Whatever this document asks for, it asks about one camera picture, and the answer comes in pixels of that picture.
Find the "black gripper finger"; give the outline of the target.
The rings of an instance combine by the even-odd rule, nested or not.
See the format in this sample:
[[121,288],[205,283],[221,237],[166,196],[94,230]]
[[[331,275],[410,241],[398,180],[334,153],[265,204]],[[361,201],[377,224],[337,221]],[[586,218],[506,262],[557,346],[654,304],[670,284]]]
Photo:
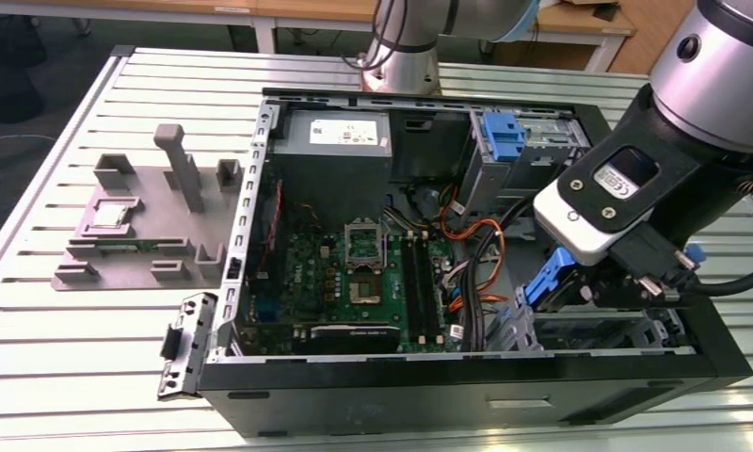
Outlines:
[[650,306],[649,292],[618,269],[579,269],[577,304],[634,310]]

